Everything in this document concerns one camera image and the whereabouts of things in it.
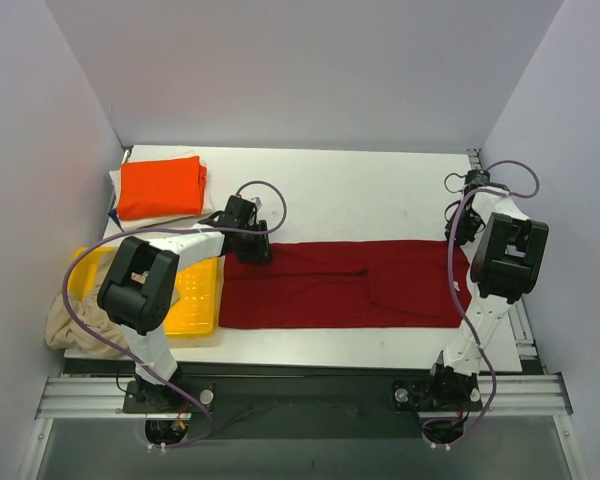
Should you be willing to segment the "dark red t shirt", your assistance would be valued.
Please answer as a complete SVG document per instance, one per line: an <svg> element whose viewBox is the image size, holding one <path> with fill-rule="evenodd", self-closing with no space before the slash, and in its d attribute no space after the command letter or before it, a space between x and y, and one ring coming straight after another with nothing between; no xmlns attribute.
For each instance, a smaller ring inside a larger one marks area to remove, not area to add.
<svg viewBox="0 0 600 480"><path fill-rule="evenodd" d="M219 324L231 329L459 327L469 263L431 240L274 244L272 259L225 260Z"/></svg>

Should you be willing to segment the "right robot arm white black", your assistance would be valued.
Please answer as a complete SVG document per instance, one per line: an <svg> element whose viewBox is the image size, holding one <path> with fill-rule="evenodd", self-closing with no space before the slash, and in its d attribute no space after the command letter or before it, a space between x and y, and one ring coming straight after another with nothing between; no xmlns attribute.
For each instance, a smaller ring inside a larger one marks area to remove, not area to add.
<svg viewBox="0 0 600 480"><path fill-rule="evenodd" d="M479 399L485 348L511 307L534 289L549 235L548 225L524 214L518 194L492 182L487 170L467 172L461 193L445 226L447 281L461 324L422 386L435 408L458 395Z"/></svg>

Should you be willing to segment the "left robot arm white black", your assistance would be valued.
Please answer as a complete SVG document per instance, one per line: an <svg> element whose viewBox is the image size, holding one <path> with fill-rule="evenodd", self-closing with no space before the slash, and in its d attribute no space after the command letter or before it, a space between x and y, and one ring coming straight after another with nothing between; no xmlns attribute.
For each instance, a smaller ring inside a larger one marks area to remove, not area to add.
<svg viewBox="0 0 600 480"><path fill-rule="evenodd" d="M164 329L177 274L227 254L240 263L269 262L268 225L258 218L260 206L257 197L232 195L223 210L181 234L149 241L130 236L116 251L97 304L121 327L137 358L138 387L159 411L175 409L182 399L178 365Z"/></svg>

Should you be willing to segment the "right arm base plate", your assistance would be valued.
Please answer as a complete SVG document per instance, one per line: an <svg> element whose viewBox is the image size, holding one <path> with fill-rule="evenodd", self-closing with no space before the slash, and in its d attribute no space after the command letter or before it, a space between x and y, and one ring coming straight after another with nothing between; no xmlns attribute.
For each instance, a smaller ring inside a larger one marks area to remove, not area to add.
<svg viewBox="0 0 600 480"><path fill-rule="evenodd" d="M475 378L451 380L415 378L392 382L393 406L396 411L477 412L483 407Z"/></svg>

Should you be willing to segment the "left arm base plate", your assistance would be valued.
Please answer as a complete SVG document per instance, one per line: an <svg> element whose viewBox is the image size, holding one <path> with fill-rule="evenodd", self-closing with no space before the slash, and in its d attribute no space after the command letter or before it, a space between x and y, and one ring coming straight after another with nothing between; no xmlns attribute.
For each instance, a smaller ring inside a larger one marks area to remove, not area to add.
<svg viewBox="0 0 600 480"><path fill-rule="evenodd" d="M180 388L210 408L215 394L215 383L185 380ZM178 413L191 402L166 386L147 384L139 386L131 380L125 387L122 411L130 414Z"/></svg>

